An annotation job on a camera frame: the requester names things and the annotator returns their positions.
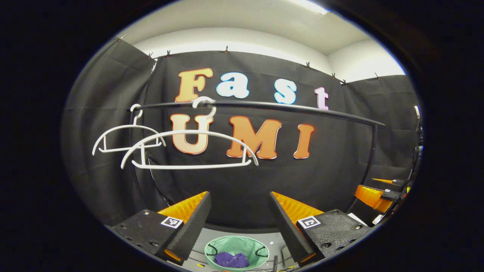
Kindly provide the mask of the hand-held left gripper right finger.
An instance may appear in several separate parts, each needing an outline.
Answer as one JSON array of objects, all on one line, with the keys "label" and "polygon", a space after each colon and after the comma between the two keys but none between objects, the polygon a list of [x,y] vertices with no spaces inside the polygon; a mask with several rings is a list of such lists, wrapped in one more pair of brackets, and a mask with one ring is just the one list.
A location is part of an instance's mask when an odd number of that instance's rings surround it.
[{"label": "hand-held left gripper right finger", "polygon": [[269,209],[299,266],[339,253],[371,229],[339,209],[323,212],[276,192],[269,193]]}]

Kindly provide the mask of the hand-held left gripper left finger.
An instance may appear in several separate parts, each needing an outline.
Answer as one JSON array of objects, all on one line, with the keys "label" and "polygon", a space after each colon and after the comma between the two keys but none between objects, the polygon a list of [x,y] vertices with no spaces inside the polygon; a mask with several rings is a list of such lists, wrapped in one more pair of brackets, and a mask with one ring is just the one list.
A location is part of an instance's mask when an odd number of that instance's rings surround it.
[{"label": "hand-held left gripper left finger", "polygon": [[211,206],[211,194],[205,191],[158,212],[141,210],[110,230],[150,255],[182,265],[204,227]]}]

